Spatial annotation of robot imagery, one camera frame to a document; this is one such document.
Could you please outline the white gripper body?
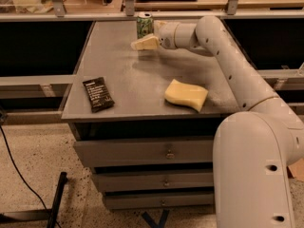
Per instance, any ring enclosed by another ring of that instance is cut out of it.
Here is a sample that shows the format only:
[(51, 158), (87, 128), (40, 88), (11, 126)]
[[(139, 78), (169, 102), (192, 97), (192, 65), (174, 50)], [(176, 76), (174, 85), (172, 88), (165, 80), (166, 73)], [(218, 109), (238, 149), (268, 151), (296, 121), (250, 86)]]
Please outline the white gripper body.
[(176, 49), (175, 45), (175, 31), (177, 24), (173, 22), (167, 22), (166, 25), (158, 29), (158, 37), (160, 45), (166, 49)]

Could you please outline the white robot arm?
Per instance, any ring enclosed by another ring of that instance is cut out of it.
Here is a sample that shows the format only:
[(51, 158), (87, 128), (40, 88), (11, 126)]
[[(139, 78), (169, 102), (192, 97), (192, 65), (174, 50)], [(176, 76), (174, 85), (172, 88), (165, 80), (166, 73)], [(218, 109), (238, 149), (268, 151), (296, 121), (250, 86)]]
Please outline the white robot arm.
[(238, 113), (218, 127), (213, 173), (218, 228), (295, 228), (287, 167), (304, 156), (304, 123), (250, 65), (215, 16), (162, 22), (135, 50), (201, 47), (214, 56)]

